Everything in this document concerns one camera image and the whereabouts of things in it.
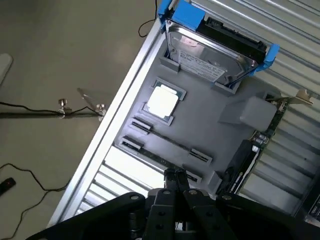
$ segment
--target corrugated metal surface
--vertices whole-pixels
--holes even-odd
[[[137,192],[147,197],[151,189],[163,187],[163,178],[161,171],[111,147],[76,214],[129,192]]]
[[[281,46],[273,66],[256,78],[284,96],[320,94],[320,1],[195,0],[232,29]],[[320,101],[291,105],[240,195],[294,213],[320,165]]]

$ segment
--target hard drive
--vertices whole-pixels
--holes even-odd
[[[263,63],[267,46],[223,26],[213,18],[196,31],[167,20],[168,55],[181,69],[227,87]]]

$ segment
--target floor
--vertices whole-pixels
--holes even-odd
[[[67,98],[76,110],[86,104],[77,92],[82,88],[110,104],[143,43],[137,29],[153,16],[153,0],[0,0],[0,53],[13,57],[0,101],[56,110],[58,99]],[[1,119],[0,166],[30,169],[46,188],[59,188],[98,125],[97,118]],[[21,212],[44,194],[29,173],[8,166],[0,182],[8,177],[17,184],[0,197],[0,239],[13,234]],[[62,194],[49,193],[25,214],[13,239],[45,228]]]

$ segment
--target gray block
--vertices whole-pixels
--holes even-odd
[[[223,109],[220,123],[245,124],[260,132],[267,130],[271,123],[277,107],[256,96],[247,100],[233,102]]]

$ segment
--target hard drive label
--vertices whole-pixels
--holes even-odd
[[[217,81],[224,73],[222,69],[213,66],[185,51],[178,51],[178,62],[182,69],[203,77],[211,82]]]

